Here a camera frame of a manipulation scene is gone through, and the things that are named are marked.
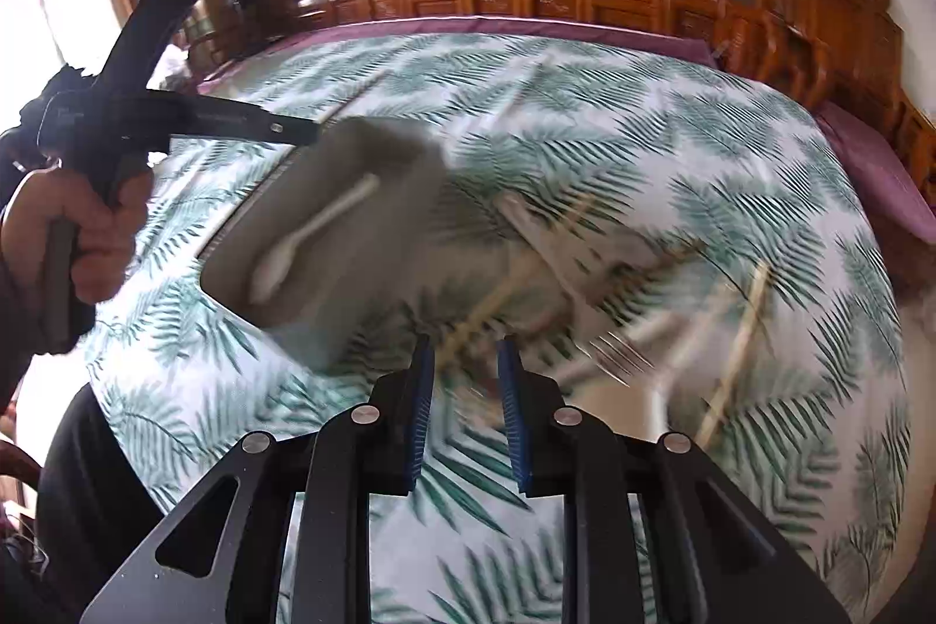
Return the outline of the silver metal fork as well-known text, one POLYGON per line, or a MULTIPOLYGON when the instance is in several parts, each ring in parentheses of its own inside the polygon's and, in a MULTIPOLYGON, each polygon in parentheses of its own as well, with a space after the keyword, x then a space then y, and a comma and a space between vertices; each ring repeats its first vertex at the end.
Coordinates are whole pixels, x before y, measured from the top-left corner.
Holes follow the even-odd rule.
POLYGON ((587 291, 586 280, 573 273, 571 228, 589 208, 589 202, 584 199, 552 225, 539 223, 517 193, 501 193, 495 206, 549 269, 570 304, 571 337, 581 360, 574 361, 566 375, 576 378, 600 372, 622 387, 635 385, 636 378, 652 369, 651 361, 598 307, 597 298, 587 291))

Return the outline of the grey metal utensil tray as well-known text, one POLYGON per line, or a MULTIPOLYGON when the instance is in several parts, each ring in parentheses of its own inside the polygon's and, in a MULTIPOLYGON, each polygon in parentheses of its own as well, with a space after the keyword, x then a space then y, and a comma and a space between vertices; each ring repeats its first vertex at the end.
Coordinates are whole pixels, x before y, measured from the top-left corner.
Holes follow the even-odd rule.
POLYGON ((416 250, 446 177, 423 123, 349 117, 290 150, 200 253, 200 288, 314 371, 343 355, 416 250))

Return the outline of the white plastic spoon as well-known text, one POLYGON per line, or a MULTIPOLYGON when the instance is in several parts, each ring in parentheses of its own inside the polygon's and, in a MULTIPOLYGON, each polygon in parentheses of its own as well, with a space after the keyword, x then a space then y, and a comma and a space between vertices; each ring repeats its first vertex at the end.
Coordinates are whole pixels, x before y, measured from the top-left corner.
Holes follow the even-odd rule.
POLYGON ((325 228, 338 222, 355 206, 373 196, 380 186, 381 179, 377 174, 363 174, 349 188, 338 193, 332 201, 328 201, 320 211, 314 212, 305 223, 265 250, 250 276, 247 290, 250 306, 261 306, 270 302, 284 285, 300 250, 325 228))

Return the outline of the light wooden chopstick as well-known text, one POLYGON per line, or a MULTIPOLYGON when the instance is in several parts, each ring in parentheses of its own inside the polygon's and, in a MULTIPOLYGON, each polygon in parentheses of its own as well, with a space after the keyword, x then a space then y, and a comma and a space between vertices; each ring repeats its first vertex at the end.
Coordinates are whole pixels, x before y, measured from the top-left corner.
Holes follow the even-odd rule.
POLYGON ((747 296, 746 310, 742 314, 738 333, 736 333, 735 340, 731 344, 727 364, 725 364, 724 372, 722 372, 720 380, 718 380, 713 397, 709 399, 708 410, 706 410, 706 415, 704 415, 697 436, 695 436, 695 443, 702 450, 708 450, 718 426, 724 420, 729 401, 733 396, 736 378, 738 378, 739 372, 744 366, 753 336, 755 336, 755 329, 757 329, 758 322, 760 322, 760 313, 762 313, 763 309, 768 280, 769 263, 768 261, 760 261, 757 268, 755 268, 755 273, 753 273, 751 291, 747 296))

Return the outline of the palm leaf print tablecloth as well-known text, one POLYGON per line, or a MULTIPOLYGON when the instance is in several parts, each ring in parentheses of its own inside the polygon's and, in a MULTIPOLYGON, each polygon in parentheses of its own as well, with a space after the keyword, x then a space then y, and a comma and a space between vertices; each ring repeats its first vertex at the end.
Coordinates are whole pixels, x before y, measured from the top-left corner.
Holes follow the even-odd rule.
POLYGON ((198 251, 278 165, 270 144, 178 141, 156 169, 127 284, 78 347, 114 436, 160 508, 238 437, 314 431, 362 402, 419 334, 438 349, 427 454, 406 499, 371 509, 381 622, 553 622, 562 507, 515 489, 495 342, 525 366, 576 355, 548 269, 501 193, 541 223, 589 202, 573 273, 612 282, 600 309, 647 342, 669 421, 697 431, 755 268, 760 322, 709 451, 856 622, 876 613, 904 518, 912 425, 903 338, 873 228, 814 117, 766 85, 606 44, 406 35, 263 54, 219 94, 279 114, 423 123, 448 176, 392 291, 314 371, 200 288, 198 251))

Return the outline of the purple bench cushion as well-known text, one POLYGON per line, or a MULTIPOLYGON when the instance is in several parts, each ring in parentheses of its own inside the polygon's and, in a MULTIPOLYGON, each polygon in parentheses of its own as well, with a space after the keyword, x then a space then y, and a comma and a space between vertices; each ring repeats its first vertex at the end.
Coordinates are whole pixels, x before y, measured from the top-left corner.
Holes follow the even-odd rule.
POLYGON ((623 47, 630 51, 644 51, 659 56, 680 58, 686 62, 715 68, 713 50, 698 38, 677 38, 661 33, 641 30, 620 29, 611 25, 586 24, 574 20, 511 18, 511 16, 430 16, 430 18, 406 18, 368 20, 355 24, 338 25, 328 29, 311 30, 287 36, 268 49, 265 54, 305 49, 317 44, 341 43, 349 40, 371 40, 383 36, 406 35, 521 35, 533 38, 557 38, 557 40, 581 41, 581 43, 606 44, 623 47))

